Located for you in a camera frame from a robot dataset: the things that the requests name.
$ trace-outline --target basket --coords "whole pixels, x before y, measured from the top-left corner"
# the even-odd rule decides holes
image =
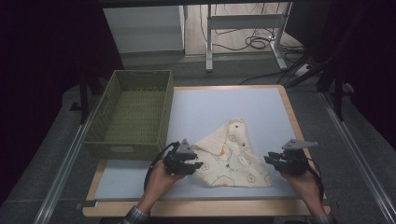
[[[114,71],[82,145],[97,159],[152,161],[165,147],[171,71]]]

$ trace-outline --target hand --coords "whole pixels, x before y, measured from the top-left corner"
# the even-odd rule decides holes
[[[169,175],[166,173],[163,160],[158,161],[152,168],[151,175],[148,179],[146,192],[143,194],[137,208],[148,214],[151,207],[163,196],[172,186],[184,175]]]
[[[286,178],[296,194],[304,201],[309,212],[314,217],[326,216],[319,197],[319,187],[314,176],[306,171],[303,175],[280,173]]]

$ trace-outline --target crumpled cloth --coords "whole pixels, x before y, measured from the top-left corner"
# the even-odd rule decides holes
[[[211,187],[264,188],[273,186],[265,162],[253,155],[243,119],[231,119],[192,144],[204,164],[192,175]]]

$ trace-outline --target wooden table frame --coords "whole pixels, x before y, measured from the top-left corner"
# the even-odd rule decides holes
[[[175,91],[188,90],[240,90],[257,88],[277,88],[288,113],[294,135],[304,140],[297,118],[294,115],[288,95],[280,85],[254,86],[199,86],[175,87]],[[305,155],[310,158],[308,149]],[[99,161],[93,177],[87,201],[95,201],[94,195],[99,181],[106,168],[106,161]],[[137,201],[128,202],[96,202],[94,207],[84,207],[86,217],[124,217]],[[330,206],[325,206],[326,213]],[[258,199],[258,200],[213,200],[213,201],[159,201],[151,209],[152,217],[276,217],[276,216],[309,216],[309,211],[303,201],[299,199]]]

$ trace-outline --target sleeve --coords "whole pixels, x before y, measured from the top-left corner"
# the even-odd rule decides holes
[[[311,224],[337,224],[337,220],[332,214],[323,217],[311,217],[309,218]]]
[[[149,223],[149,216],[142,213],[134,205],[125,218],[122,219],[121,224],[146,224]]]

